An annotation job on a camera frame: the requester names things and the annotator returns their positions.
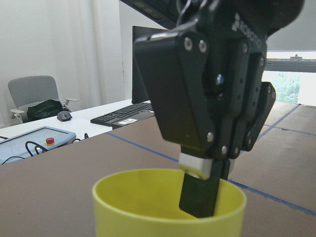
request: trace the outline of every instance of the red button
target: red button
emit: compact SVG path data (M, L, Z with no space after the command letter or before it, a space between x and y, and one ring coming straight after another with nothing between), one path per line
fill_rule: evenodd
M46 138L46 144L53 144L55 139L53 137Z

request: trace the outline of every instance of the keyboard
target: keyboard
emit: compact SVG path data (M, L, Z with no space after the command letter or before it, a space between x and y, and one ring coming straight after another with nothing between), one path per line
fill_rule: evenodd
M152 109L153 108L150 103L142 102L138 104L129 105L119 110L115 110L111 113L93 118L90 120L90 122L99 124L99 125L104 125L104 126L112 126L112 124L115 122L121 121L133 115L136 115L141 111L152 110Z

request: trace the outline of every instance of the cup rim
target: cup rim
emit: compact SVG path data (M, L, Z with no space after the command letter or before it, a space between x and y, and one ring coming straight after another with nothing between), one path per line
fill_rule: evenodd
M210 222L218 222L221 221L223 219L227 219L230 216L235 216L237 213L241 212L243 209L245 209L246 203L247 203L247 197L245 195L245 193L236 185L229 183L227 180L223 180L224 182L227 182L229 185L231 185L233 188L237 189L243 196L243 201L242 204L236 208L234 211L231 211L229 213L226 213L224 215L220 215L220 216L210 216L210 217L203 217L203 218L196 218L196 219L168 219L168 218L161 218L161 217L151 217L151 216L144 216L144 215L140 215L140 214L135 214L129 211L124 211L121 210L117 207L114 207L112 205L109 205L108 203L104 202L103 200L101 200L101 198L97 195L96 189L97 186L105 179L110 178L112 176L115 175L120 175L121 173L127 173L127 172L137 172L137 171L141 171L141 170L174 170L174 171L181 171L180 169L170 169L170 168L142 168L142 169L131 169L131 170L125 170L125 171L120 171L117 173L113 173L110 175L107 175L101 179L99 179L92 188L92 194L93 194L93 198L102 206L104 206L107 209L110 209L113 212L117 212L121 215L130 217L130 218L136 218L139 220L143 220L143 221L149 221L149 222L161 222L161 223L172 223L172 224L197 224L197 222L199 224L203 224L203 223L210 223Z

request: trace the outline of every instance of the yellow cup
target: yellow cup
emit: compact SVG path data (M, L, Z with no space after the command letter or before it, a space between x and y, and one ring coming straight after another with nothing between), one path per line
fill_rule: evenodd
M97 237L240 236L244 193L221 180L215 215L196 218L178 207L183 176L181 170L140 169L99 180L92 190Z

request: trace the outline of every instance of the computer mouse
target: computer mouse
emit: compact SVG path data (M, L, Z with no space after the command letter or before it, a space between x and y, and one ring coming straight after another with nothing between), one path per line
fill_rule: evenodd
M71 120L71 118L72 116L68 111L61 111L57 114L57 119L62 122Z

